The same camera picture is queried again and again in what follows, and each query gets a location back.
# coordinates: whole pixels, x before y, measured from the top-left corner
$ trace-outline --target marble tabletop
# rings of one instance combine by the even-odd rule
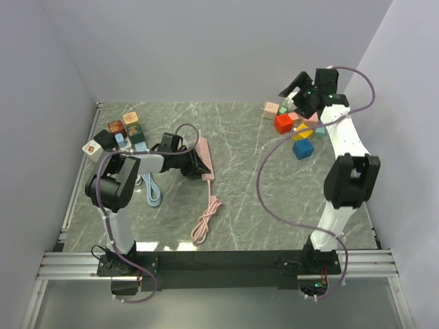
[[[142,250],[265,250],[301,249],[311,233],[269,216],[256,195],[259,163],[279,140],[273,121],[262,118],[263,103],[105,103],[99,109],[98,132],[125,113],[136,111],[147,144],[175,132],[181,123],[192,123],[209,142],[215,169],[213,194],[222,206],[211,221],[204,244],[194,247],[190,234],[207,207],[207,185],[188,180],[179,170],[154,174],[163,202],[147,204],[145,185],[135,189],[128,205],[132,231]],[[190,127],[182,129],[188,144],[195,140]],[[311,137],[313,155],[297,160],[293,141],[282,145],[268,160],[261,176],[266,204],[284,218],[317,225],[324,208],[322,186],[335,158],[328,136]],[[105,245],[101,217],[84,194],[84,185],[95,166],[86,161],[69,218],[64,252],[88,252]],[[363,205],[348,222],[343,239],[349,249],[376,249],[374,231]]]

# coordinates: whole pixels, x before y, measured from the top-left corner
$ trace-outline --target purple cable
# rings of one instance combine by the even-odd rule
[[[150,276],[150,277],[153,279],[153,281],[154,281],[154,290],[153,290],[153,291],[152,291],[147,297],[142,298],[142,299],[140,299],[140,300],[125,300],[125,299],[123,299],[123,298],[121,298],[121,297],[119,297],[119,296],[116,296],[116,297],[115,297],[116,299],[118,299],[118,300],[120,300],[120,301],[122,301],[122,302],[129,303],[129,304],[136,304],[136,303],[141,303],[141,302],[145,302],[145,301],[147,301],[147,300],[150,300],[150,299],[155,295],[155,293],[156,293],[157,290],[158,290],[158,280],[157,280],[157,278],[156,278],[156,277],[155,277],[150,271],[148,271],[147,269],[143,268],[143,267],[140,266],[140,265],[137,265],[136,263],[132,262],[131,260],[125,258],[125,257],[122,255],[122,253],[121,253],[121,251],[119,250],[119,248],[117,247],[117,244],[116,244],[116,241],[115,241],[115,239],[114,239],[114,236],[112,235],[111,225],[110,225],[110,221],[109,221],[109,218],[108,218],[108,212],[107,212],[107,210],[104,208],[104,205],[103,205],[103,203],[102,203],[102,199],[101,199],[101,179],[100,179],[100,177],[101,177],[101,175],[102,175],[102,170],[103,170],[103,168],[104,168],[104,165],[108,162],[108,160],[109,160],[112,156],[117,155],[117,154],[125,154],[125,155],[127,155],[127,156],[141,155],[141,154],[160,154],[160,155],[162,155],[162,156],[179,156],[179,155],[181,155],[181,154],[189,153],[189,152],[192,151],[192,150],[195,148],[195,146],[197,145],[197,143],[198,143],[198,139],[199,139],[199,137],[200,137],[200,133],[198,132],[197,128],[196,128],[194,125],[192,125],[191,123],[183,123],[182,125],[179,125],[179,126],[177,127],[176,134],[178,133],[178,130],[180,130],[180,128],[182,128],[182,127],[184,127],[184,126],[186,126],[186,125],[188,125],[189,127],[192,127],[193,130],[195,130],[195,133],[196,133],[196,135],[197,135],[197,138],[196,138],[196,140],[195,140],[195,143],[194,143],[190,148],[188,148],[188,149],[186,149],[186,150],[184,150],[184,151],[181,151],[181,152],[175,152],[175,153],[171,153],[171,152],[156,152],[156,151],[141,151],[141,152],[114,151],[114,152],[111,152],[111,153],[107,154],[107,155],[104,157],[104,159],[102,160],[102,162],[101,162],[101,164],[99,165],[99,168],[98,168],[98,170],[97,170],[97,177],[96,177],[96,200],[97,200],[97,204],[98,204],[99,208],[101,209],[102,213],[104,214],[104,217],[105,217],[105,225],[106,225],[107,232],[108,232],[108,238],[110,239],[110,242],[112,241],[112,247],[113,247],[113,249],[115,250],[116,255],[118,255],[118,257],[119,257],[120,259],[122,259],[125,263],[127,263],[127,264],[129,264],[129,265],[131,265],[131,266],[133,266],[133,267],[135,267],[135,268],[137,268],[138,270],[142,271],[142,272],[145,273],[146,275]]]
[[[305,129],[301,129],[301,130],[296,130],[295,132],[292,132],[291,134],[287,134],[287,136],[284,136],[280,139],[280,141],[273,147],[273,149],[268,152],[267,156],[262,160],[261,166],[258,169],[258,174],[256,176],[256,192],[258,195],[258,199],[259,202],[261,202],[262,207],[265,209],[266,212],[268,212],[270,215],[272,215],[275,219],[277,219],[278,221],[281,221],[283,223],[289,224],[289,225],[293,225],[299,228],[307,228],[310,230],[319,230],[321,232],[324,232],[326,234],[329,234],[330,236],[333,236],[335,238],[335,240],[338,241],[338,243],[342,246],[343,250],[344,250],[344,254],[345,254],[345,260],[344,260],[344,267],[343,267],[343,272],[342,272],[342,276],[340,277],[340,279],[337,281],[337,283],[334,285],[334,287],[332,287],[332,289],[330,291],[327,291],[324,295],[321,295],[319,297],[317,297],[317,299],[322,299],[325,298],[329,295],[331,295],[335,290],[338,289],[338,287],[340,287],[340,285],[343,283],[344,277],[346,276],[346,272],[348,271],[348,248],[345,246],[345,244],[343,243],[343,241],[341,240],[341,238],[339,238],[338,236],[335,235],[335,233],[333,233],[332,231],[329,230],[325,230],[324,228],[319,228],[318,226],[314,226],[314,225],[307,225],[307,224],[301,224],[301,223],[296,223],[294,221],[289,221],[287,219],[284,219],[280,216],[278,216],[276,213],[273,212],[273,210],[269,209],[267,207],[267,205],[265,205],[264,201],[262,200],[262,195],[261,195],[261,174],[262,174],[262,169],[263,166],[265,165],[265,163],[267,162],[268,158],[274,153],[274,151],[276,151],[279,146],[281,146],[284,142],[286,142],[287,140],[289,140],[292,136],[300,133],[300,132],[306,132],[307,130],[314,130],[316,128],[319,127],[327,127],[329,125],[334,125],[336,123],[339,123],[340,121],[344,120],[348,115],[353,114],[353,113],[357,113],[359,111],[365,110],[366,108],[369,108],[372,106],[372,104],[375,102],[375,88],[372,84],[372,82],[369,80],[369,78],[362,73],[361,71],[358,71],[357,69],[353,69],[347,66],[332,66],[333,69],[342,69],[342,70],[348,70],[348,71],[352,71],[355,73],[360,74],[369,84],[370,90],[372,91],[372,99],[370,100],[369,104],[366,106],[362,106],[360,108],[357,108],[355,110],[351,110],[349,111],[346,115],[337,118],[336,120],[329,122],[329,123],[325,123],[325,124],[320,124],[314,127],[307,127]]]

